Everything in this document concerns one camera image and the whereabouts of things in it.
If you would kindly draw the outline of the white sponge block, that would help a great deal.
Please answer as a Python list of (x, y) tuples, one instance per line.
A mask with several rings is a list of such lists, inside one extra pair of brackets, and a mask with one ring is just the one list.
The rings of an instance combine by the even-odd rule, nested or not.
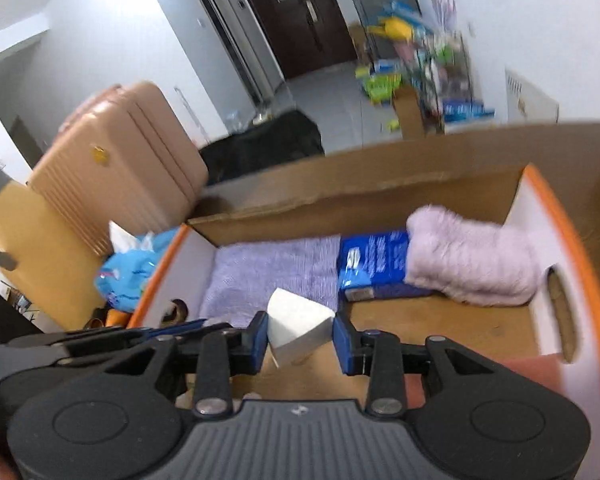
[(335, 312), (276, 288), (268, 300), (268, 346), (277, 367), (298, 363), (332, 340)]

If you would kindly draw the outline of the lilac knit pouch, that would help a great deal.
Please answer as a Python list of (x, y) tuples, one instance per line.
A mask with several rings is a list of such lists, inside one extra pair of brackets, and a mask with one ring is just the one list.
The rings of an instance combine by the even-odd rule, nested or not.
[(335, 311), (339, 249), (338, 235), (223, 246), (215, 253), (199, 316), (246, 327), (279, 288)]

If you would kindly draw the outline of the blue small tissue packet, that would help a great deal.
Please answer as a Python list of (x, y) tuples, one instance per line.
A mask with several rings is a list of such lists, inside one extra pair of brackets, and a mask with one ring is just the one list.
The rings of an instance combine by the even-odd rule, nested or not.
[(337, 259), (340, 296), (349, 302), (417, 298), (429, 289), (406, 281), (406, 231), (343, 237)]

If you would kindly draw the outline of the lilac fluffy headband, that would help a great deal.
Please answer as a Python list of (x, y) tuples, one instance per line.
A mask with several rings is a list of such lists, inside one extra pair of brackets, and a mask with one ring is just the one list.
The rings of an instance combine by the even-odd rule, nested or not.
[(520, 306), (538, 290), (543, 271), (514, 226), (461, 217), (427, 205), (406, 220), (406, 281), (478, 306)]

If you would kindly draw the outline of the pink layered sponge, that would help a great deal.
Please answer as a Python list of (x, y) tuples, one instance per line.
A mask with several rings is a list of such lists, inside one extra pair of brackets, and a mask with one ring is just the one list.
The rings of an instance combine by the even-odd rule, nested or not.
[[(535, 356), (534, 358), (511, 359), (502, 364), (513, 372), (527, 377), (557, 393), (563, 393), (562, 369), (558, 354)], [(420, 408), (426, 401), (422, 376), (407, 374), (404, 376), (408, 408)]]

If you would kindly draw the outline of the yellow thermos jug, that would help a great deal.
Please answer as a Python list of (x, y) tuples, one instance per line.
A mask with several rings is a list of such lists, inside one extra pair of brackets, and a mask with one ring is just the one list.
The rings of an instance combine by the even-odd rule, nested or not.
[(0, 270), (64, 330), (80, 330), (105, 305), (102, 265), (41, 195), (0, 168)]

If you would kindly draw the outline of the blue tissue pack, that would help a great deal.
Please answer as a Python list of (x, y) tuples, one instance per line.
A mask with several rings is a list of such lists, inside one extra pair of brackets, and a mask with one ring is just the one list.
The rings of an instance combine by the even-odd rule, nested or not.
[(136, 310), (177, 232), (174, 228), (135, 236), (116, 222), (109, 222), (114, 252), (98, 270), (94, 285), (110, 307), (125, 313)]

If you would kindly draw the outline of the pink ribbed suitcase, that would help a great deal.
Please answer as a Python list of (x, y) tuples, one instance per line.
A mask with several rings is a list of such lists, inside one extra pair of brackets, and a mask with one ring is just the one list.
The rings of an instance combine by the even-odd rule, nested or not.
[(94, 96), (61, 125), (28, 185), (91, 250), (111, 254), (109, 226), (133, 235), (176, 228), (209, 171), (162, 91), (150, 81)]

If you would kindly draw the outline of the small brown cardboard box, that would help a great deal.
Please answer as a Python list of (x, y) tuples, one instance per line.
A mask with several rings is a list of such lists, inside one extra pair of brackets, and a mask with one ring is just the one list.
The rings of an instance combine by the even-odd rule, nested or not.
[(404, 140), (419, 140), (426, 136), (418, 94), (413, 87), (396, 88), (393, 91), (392, 107), (396, 112)]

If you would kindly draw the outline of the green basket on floor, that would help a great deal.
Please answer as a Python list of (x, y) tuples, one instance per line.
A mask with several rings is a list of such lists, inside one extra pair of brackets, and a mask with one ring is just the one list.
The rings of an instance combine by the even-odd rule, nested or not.
[(390, 102), (393, 93), (401, 84), (401, 74), (373, 74), (364, 80), (362, 88), (367, 99), (374, 105), (378, 105)]

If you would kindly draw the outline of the red orange cardboard box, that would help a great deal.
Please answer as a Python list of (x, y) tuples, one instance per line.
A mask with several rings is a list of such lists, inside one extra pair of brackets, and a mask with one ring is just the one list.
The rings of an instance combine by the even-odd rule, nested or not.
[(199, 316), (222, 247), (397, 231), (416, 210), (429, 206), (524, 234), (541, 272), (534, 295), (507, 307), (494, 288), (416, 244), (399, 263), (405, 284), (421, 288), (424, 296), (386, 299), (362, 286), (346, 295), (355, 323), (390, 328), (409, 342), (445, 335), (486, 356), (544, 360), (592, 426), (580, 477), (600, 479), (600, 280), (564, 207), (535, 166), (430, 174), (193, 219), (178, 229), (131, 325), (157, 326), (173, 300)]

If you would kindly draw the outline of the yellow watering can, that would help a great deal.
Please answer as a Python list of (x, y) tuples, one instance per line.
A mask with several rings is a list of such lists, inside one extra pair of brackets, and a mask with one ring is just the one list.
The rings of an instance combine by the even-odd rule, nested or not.
[(385, 38), (392, 42), (409, 42), (415, 36), (414, 27), (396, 16), (380, 18), (378, 24), (368, 25), (366, 30), (376, 37)]

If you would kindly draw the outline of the dark brown entrance door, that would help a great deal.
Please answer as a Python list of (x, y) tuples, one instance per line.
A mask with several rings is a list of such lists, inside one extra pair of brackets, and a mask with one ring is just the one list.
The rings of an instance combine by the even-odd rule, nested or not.
[(356, 60), (337, 0), (248, 0), (287, 79)]

